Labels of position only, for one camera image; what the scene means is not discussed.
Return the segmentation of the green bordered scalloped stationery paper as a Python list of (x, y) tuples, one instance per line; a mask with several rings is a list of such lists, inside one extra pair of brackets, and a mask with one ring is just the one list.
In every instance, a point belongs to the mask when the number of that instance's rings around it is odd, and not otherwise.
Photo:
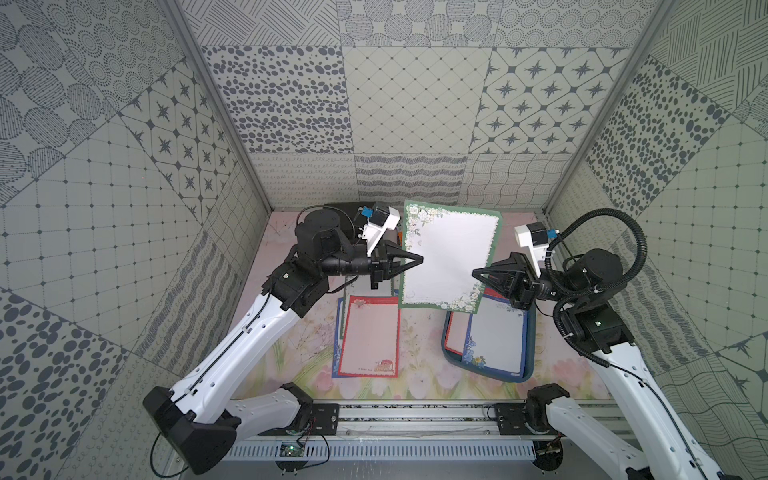
[(477, 313), (485, 287), (473, 271), (492, 263), (502, 227), (498, 211), (406, 201), (403, 247), (423, 262), (401, 275), (399, 306)]

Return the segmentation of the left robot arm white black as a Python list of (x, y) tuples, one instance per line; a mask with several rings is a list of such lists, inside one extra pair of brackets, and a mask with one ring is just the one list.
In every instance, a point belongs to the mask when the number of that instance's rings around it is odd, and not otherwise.
[(331, 291), (329, 280), (367, 276), (372, 288), (420, 265), (419, 254), (386, 239), (400, 213), (381, 202), (319, 205), (302, 210), (295, 243), (272, 271), (261, 294), (232, 331), (171, 388), (154, 387), (143, 406), (165, 439), (201, 475), (216, 466), (239, 440), (264, 433), (319, 430), (312, 398), (293, 383), (258, 397), (234, 394), (254, 366), (313, 306)]

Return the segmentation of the blue floral stationery paper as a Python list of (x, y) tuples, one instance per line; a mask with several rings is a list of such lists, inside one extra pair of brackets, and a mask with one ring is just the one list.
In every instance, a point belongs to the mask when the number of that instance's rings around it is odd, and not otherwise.
[(462, 363), (502, 380), (523, 377), (527, 358), (528, 313), (506, 300), (484, 296), (471, 314)]
[(338, 298), (337, 308), (336, 308), (336, 321), (335, 321), (335, 328), (334, 328), (332, 366), (331, 366), (331, 376), (333, 378), (341, 377), (341, 375), (339, 374), (339, 366), (340, 366), (341, 350), (342, 350), (342, 344), (343, 344), (344, 307), (345, 307), (345, 299), (343, 297)]

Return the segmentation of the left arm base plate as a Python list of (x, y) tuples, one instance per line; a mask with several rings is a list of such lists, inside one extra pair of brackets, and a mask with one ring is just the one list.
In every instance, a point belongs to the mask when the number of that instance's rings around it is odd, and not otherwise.
[(299, 426), (308, 435), (335, 436), (337, 433), (340, 405), (338, 403), (312, 403), (299, 411)]

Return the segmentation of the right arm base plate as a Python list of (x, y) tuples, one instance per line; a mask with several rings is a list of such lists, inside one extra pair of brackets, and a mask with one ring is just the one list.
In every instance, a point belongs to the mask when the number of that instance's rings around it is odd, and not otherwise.
[(538, 435), (535, 408), (527, 402), (496, 403), (491, 410), (500, 435)]

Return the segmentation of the teal plastic storage box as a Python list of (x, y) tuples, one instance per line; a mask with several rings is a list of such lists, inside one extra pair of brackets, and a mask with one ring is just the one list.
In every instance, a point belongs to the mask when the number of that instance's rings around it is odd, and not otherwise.
[(531, 377), (531, 375), (533, 373), (533, 369), (534, 369), (536, 313), (533, 310), (524, 310), (524, 311), (526, 311), (528, 313), (528, 320), (527, 320), (527, 328), (528, 328), (528, 333), (527, 333), (527, 358), (526, 358), (526, 366), (525, 366), (524, 375), (523, 375), (523, 377), (521, 379), (519, 379), (519, 380), (515, 380), (515, 379), (512, 379), (512, 380), (502, 380), (499, 377), (487, 376), (485, 374), (480, 373), (476, 369), (471, 369), (468, 365), (463, 364), (462, 363), (462, 356), (450, 353), (447, 350), (445, 350), (444, 346), (443, 346), (443, 340), (445, 339), (445, 335), (446, 335), (446, 330), (447, 330), (447, 327), (448, 327), (448, 320), (450, 318), (450, 314), (453, 313), (453, 312), (449, 312), (449, 313), (446, 314), (445, 323), (444, 323), (444, 327), (443, 327), (443, 333), (442, 333), (442, 352), (443, 352), (443, 355), (444, 355), (445, 359), (450, 364), (452, 364), (454, 366), (457, 366), (457, 367), (462, 368), (464, 370), (467, 370), (469, 372), (472, 372), (472, 373), (475, 373), (475, 374), (478, 374), (478, 375), (481, 375), (481, 376), (485, 376), (485, 377), (488, 377), (488, 378), (491, 378), (491, 379), (494, 379), (494, 380), (498, 380), (498, 381), (501, 381), (501, 382), (505, 382), (505, 383), (522, 383), (522, 382), (528, 380)]

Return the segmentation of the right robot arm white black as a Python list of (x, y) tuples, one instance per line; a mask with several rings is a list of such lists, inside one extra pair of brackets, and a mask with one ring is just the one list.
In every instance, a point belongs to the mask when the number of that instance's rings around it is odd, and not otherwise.
[[(555, 249), (579, 227), (598, 217), (623, 223), (635, 240), (635, 257), (624, 268), (620, 257), (593, 248), (573, 256), (562, 269), (552, 265)], [(528, 310), (552, 300), (551, 317), (564, 342), (591, 363), (624, 415), (635, 445), (584, 412), (564, 387), (535, 387), (524, 403), (527, 427), (554, 431), (578, 446), (613, 479), (726, 479), (726, 473), (696, 441), (649, 372), (634, 335), (610, 299), (645, 265), (647, 239), (627, 213), (600, 208), (549, 235), (542, 260), (513, 252), (505, 260), (473, 270), (473, 277)]]

